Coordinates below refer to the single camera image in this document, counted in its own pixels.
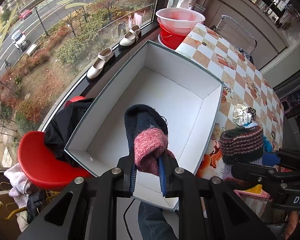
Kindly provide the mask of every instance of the yellow label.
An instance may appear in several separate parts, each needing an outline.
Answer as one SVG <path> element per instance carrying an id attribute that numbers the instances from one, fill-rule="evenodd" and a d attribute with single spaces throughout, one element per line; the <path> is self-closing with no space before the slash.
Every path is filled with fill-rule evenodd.
<path id="1" fill-rule="evenodd" d="M 244 191 L 250 192 L 250 193 L 255 193 L 255 194 L 261 194 L 261 192 L 262 192 L 262 185 L 258 184 L 258 185 L 255 185 L 254 187 L 249 188 L 249 189 L 244 190 Z"/>

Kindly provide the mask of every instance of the checkered tablecloth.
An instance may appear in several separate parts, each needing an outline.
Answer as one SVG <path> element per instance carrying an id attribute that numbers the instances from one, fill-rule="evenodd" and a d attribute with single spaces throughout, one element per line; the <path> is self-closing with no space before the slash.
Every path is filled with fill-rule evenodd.
<path id="1" fill-rule="evenodd" d="M 224 82 L 216 123 L 197 176 L 207 179 L 222 177 L 224 164 L 218 141 L 221 132 L 237 127 L 233 122 L 233 110 L 238 103 L 253 107 L 256 121 L 263 127 L 264 135 L 273 148 L 278 150 L 282 147 L 283 106 L 262 74 L 237 49 L 208 27 L 197 24 L 176 52 L 200 64 Z"/>

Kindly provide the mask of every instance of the red bucket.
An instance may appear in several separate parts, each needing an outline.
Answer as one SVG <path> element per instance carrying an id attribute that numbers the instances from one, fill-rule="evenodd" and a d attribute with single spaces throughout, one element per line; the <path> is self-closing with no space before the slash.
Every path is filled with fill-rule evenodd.
<path id="1" fill-rule="evenodd" d="M 160 41 L 170 49 L 176 49 L 186 38 L 186 36 L 168 32 L 162 24 L 159 23 L 159 25 L 161 27 Z"/>

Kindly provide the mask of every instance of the faucet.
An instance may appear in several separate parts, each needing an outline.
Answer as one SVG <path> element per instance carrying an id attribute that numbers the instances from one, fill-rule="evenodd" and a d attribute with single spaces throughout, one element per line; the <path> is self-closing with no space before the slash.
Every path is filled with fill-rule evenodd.
<path id="1" fill-rule="evenodd" d="M 269 9 L 270 9 L 270 7 L 271 7 L 271 5 L 273 5 L 273 4 L 275 4 L 275 2 L 270 3 L 270 5 L 268 6 L 268 8 L 265 9 L 265 10 L 263 11 L 263 13 L 267 14 L 268 11 L 269 11 Z"/>

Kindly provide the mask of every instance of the pink and navy knit glove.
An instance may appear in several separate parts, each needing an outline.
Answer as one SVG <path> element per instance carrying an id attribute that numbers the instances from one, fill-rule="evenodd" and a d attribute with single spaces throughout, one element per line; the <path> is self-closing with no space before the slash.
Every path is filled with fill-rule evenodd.
<path id="1" fill-rule="evenodd" d="M 168 127 L 165 120 L 153 108 L 134 105 L 124 113 L 124 125 L 129 152 L 134 148 L 134 162 L 139 171 L 159 176 L 158 158 L 167 149 Z"/>

